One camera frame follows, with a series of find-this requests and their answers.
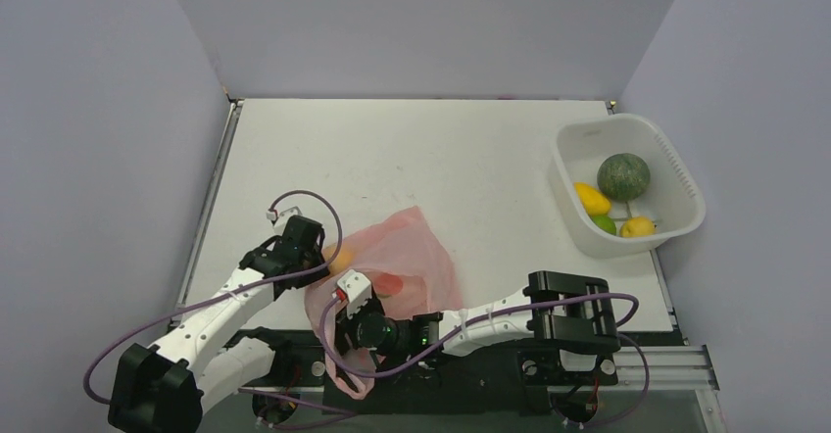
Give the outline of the red orange fake peach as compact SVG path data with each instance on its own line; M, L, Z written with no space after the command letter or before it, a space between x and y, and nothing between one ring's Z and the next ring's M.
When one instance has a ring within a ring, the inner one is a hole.
M336 244L331 244L321 251L324 259L329 262L328 269L332 275L346 271L355 258L355 252L346 243L340 246L339 252L334 256L336 247Z

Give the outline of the pink plastic bag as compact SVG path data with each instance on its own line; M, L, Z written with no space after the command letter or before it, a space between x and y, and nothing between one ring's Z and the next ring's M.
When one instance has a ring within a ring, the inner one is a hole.
M361 272L371 281L388 316L409 319L464 306L451 257L419 207L400 210L381 223L349 235L343 243L355 252L347 270ZM346 271L330 273L308 286L304 295L313 332L330 346L334 345L336 311L328 313L324 323L320 317L337 280Z

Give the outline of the yellow fake mango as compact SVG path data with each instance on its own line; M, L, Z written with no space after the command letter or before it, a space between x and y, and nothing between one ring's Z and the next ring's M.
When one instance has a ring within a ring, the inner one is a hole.
M574 189L588 216L604 216L610 212L610 199L595 187L587 183L575 182Z

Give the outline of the green fake guava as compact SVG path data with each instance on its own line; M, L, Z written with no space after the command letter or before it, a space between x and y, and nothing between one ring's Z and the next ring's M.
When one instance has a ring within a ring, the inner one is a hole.
M615 236L617 234L616 222L608 215L590 216L592 222L604 232Z

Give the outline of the yellow fake pear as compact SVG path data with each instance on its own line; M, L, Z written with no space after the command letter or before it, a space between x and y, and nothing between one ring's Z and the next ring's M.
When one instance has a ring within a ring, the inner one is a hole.
M656 224L645 216L636 216L627 220L619 229L618 235L623 238L640 238L654 235Z

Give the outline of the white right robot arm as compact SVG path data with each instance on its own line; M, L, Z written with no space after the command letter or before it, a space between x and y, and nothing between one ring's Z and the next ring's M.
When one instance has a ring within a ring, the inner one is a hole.
M500 343L533 339L556 348L555 373L576 381L591 369L591 356L620 348L609 285L600 278L536 271L524 288L490 304L405 319L385 311L360 272L341 276L334 295L343 305L334 322L336 353L366 350L393 366L462 358Z

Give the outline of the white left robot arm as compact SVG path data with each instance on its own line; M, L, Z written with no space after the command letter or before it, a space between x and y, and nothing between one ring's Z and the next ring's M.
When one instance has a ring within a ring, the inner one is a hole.
M281 233L248 252L217 292L148 347L121 355L108 421L122 432L195 432L203 415L251 381L279 384L295 364L276 331L246 323L284 292L328 275L323 226L286 218Z

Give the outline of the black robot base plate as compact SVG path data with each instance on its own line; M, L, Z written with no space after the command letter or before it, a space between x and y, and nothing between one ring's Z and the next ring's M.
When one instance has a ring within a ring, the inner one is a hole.
M361 400L342 392L324 373L314 374L322 346L310 331L262 327L238 332L232 348L243 341L264 341L276 350L274 362L250 387L297 394L308 388L335 414L478 414L515 411L547 415L553 410L581 415L596 410L596 388L613 386L617 375L610 355L586 359L533 339L509 341L477 350L463 358L441 356L428 367L412 367L377 379Z

